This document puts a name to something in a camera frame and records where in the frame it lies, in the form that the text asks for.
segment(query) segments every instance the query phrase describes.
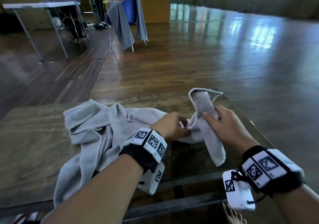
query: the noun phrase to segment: wooden table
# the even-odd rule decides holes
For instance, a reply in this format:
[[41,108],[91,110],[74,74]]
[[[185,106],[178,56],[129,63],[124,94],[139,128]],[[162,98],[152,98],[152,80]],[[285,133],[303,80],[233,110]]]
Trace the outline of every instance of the wooden table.
[[[115,102],[101,102],[112,105]],[[168,93],[117,101],[124,107],[152,107],[177,111],[190,118],[194,107],[185,93]],[[0,216],[53,208],[53,195],[62,165],[80,152],[70,144],[64,129],[63,111],[81,104],[53,104],[11,110],[0,122]],[[262,145],[273,147],[259,130],[225,96],[214,104],[233,110],[249,133]],[[241,158],[225,146],[226,161],[216,167],[204,143],[173,143],[167,148],[165,171],[159,188],[169,188],[221,178],[224,170],[236,169]]]

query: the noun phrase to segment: blue chair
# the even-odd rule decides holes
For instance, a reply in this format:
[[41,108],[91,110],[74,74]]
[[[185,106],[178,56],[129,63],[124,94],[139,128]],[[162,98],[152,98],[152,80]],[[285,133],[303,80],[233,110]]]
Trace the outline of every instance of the blue chair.
[[[136,24],[136,19],[137,19],[137,8],[136,8],[136,0],[124,0],[122,1],[123,9],[127,18],[127,21],[129,25],[135,25]],[[111,25],[111,49],[112,49],[112,31],[113,31],[113,26],[111,23],[111,20],[109,17],[107,17],[107,23]]]

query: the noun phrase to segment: table leg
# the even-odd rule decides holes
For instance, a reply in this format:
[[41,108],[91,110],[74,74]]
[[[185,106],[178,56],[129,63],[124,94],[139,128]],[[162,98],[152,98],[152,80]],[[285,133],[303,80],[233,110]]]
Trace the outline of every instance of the table leg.
[[66,36],[67,36],[69,42],[71,42],[70,37],[69,37],[69,35],[68,35],[68,32],[66,31],[66,28],[65,28],[65,26],[64,26],[64,24],[63,24],[63,21],[61,20],[61,17],[60,17],[60,15],[59,15],[59,10],[58,10],[57,8],[55,8],[55,12],[58,14],[58,18],[59,18],[59,20],[61,21],[61,24],[62,24],[62,26],[63,26],[63,29],[64,29],[64,31],[65,31],[65,34],[66,34]]
[[33,43],[33,40],[31,39],[31,37],[30,37],[28,31],[26,30],[26,27],[24,26],[24,24],[23,24],[23,22],[22,22],[20,16],[18,15],[18,13],[17,13],[14,9],[12,9],[12,10],[13,10],[13,12],[16,14],[16,16],[17,16],[17,18],[18,18],[18,20],[19,20],[19,22],[20,22],[20,24],[21,24],[21,26],[22,26],[24,32],[26,33],[27,37],[29,38],[29,40],[30,40],[30,42],[31,42],[31,44],[32,44],[32,46],[33,46],[33,48],[34,48],[34,50],[37,52],[37,54],[38,54],[38,56],[39,56],[41,62],[43,62],[43,59],[42,59],[42,57],[41,57],[41,55],[40,55],[38,49],[35,47],[35,45],[34,45],[34,43]]
[[77,13],[78,13],[78,17],[79,17],[79,20],[80,20],[80,23],[81,23],[81,27],[83,28],[83,30],[84,30],[84,32],[85,32],[86,39],[87,39],[87,41],[89,42],[89,37],[88,37],[87,34],[86,34],[86,30],[85,30],[85,27],[84,27],[84,25],[83,25],[83,21],[82,21],[81,15],[80,15],[80,13],[79,13],[78,8],[76,7],[76,5],[75,5],[75,10],[76,10]]
[[49,12],[49,10],[48,10],[47,8],[45,8],[45,10],[47,11],[47,13],[48,13],[48,15],[49,15],[49,17],[50,17],[51,24],[53,25],[54,31],[56,32],[56,34],[57,34],[57,36],[58,36],[58,39],[59,39],[59,41],[60,41],[60,44],[61,44],[62,49],[63,49],[63,51],[64,51],[64,54],[65,54],[65,56],[66,56],[66,59],[69,59],[68,55],[66,54],[66,50],[65,50],[65,48],[64,48],[64,46],[63,46],[62,40],[61,40],[61,38],[60,38],[59,32],[58,32],[58,30],[57,30],[57,28],[56,28],[56,26],[55,26],[55,24],[54,24],[54,22],[53,22],[52,16],[51,16],[51,14],[50,14],[50,12]]

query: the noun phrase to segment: white table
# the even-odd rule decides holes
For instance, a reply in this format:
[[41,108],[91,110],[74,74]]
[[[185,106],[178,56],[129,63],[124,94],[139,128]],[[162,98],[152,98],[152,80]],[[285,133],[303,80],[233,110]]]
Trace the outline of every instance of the white table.
[[[40,55],[38,49],[35,47],[35,45],[34,45],[34,43],[33,43],[33,41],[32,41],[32,38],[30,37],[30,35],[29,35],[29,33],[28,33],[26,27],[24,26],[24,24],[23,24],[23,22],[22,22],[20,16],[18,15],[16,9],[44,8],[44,9],[46,10],[47,14],[48,14],[49,17],[50,17],[50,21],[51,21],[51,23],[52,23],[52,25],[53,25],[54,31],[56,32],[56,34],[57,34],[57,36],[58,36],[58,39],[59,39],[59,41],[60,41],[60,44],[61,44],[62,49],[63,49],[63,51],[64,51],[64,54],[65,54],[65,56],[66,56],[66,59],[69,59],[69,57],[68,57],[68,55],[67,55],[67,53],[66,53],[66,51],[65,51],[65,48],[64,48],[64,46],[63,46],[62,40],[61,40],[61,38],[60,38],[60,35],[59,35],[59,33],[58,33],[58,30],[57,30],[57,28],[56,28],[56,26],[55,26],[55,24],[54,24],[54,22],[53,22],[52,16],[51,16],[51,14],[50,14],[48,8],[55,8],[56,11],[57,11],[57,8],[58,8],[58,7],[69,6],[69,5],[74,5],[74,6],[76,6],[76,5],[80,5],[80,4],[81,4],[81,3],[80,3],[80,2],[77,2],[77,1],[63,1],[63,2],[29,3],[29,4],[4,4],[3,7],[4,7],[5,9],[12,9],[12,10],[14,11],[14,13],[16,14],[16,16],[17,16],[19,22],[21,23],[21,26],[23,27],[23,29],[24,29],[26,35],[28,36],[28,38],[29,38],[29,40],[30,40],[30,42],[31,42],[31,44],[32,44],[32,46],[33,46],[33,48],[34,48],[35,51],[37,52],[37,54],[38,54],[38,56],[39,56],[41,62],[43,62],[43,59],[42,59],[42,57],[41,57],[41,55]],[[86,34],[86,30],[85,30],[84,25],[83,25],[83,22],[82,22],[81,15],[80,15],[80,13],[78,12],[77,9],[76,9],[76,11],[77,11],[77,13],[78,13],[78,17],[79,17],[79,21],[80,21],[81,27],[83,28],[83,30],[84,30],[84,32],[85,32],[86,38],[88,38],[88,36],[87,36],[87,34]],[[66,28],[65,28],[65,26],[64,26],[63,23],[62,23],[62,25],[63,25],[63,29],[64,29],[64,31],[65,31],[65,33],[66,33],[68,39],[69,39],[69,36],[68,36],[68,34],[67,34],[67,32],[66,32]]]

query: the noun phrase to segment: black pants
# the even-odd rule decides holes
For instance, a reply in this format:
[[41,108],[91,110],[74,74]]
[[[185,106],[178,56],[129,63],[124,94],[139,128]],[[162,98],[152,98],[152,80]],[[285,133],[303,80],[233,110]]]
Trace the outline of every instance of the black pants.
[[[63,20],[63,23],[69,28],[70,32],[73,35],[73,38],[74,39],[83,38],[82,27],[81,27],[81,23],[78,21],[79,20],[78,13],[76,11],[77,9],[75,8],[75,6],[73,5],[63,6],[63,7],[60,7],[59,9],[64,14],[63,15],[60,13],[61,19],[63,20],[65,18]],[[75,27],[74,27],[73,21],[70,18],[65,17],[65,15],[68,17],[72,16],[72,18],[74,19]]]
[[105,22],[105,17],[104,17],[104,4],[103,0],[94,0],[96,7],[98,8],[99,16],[101,19],[101,22]]

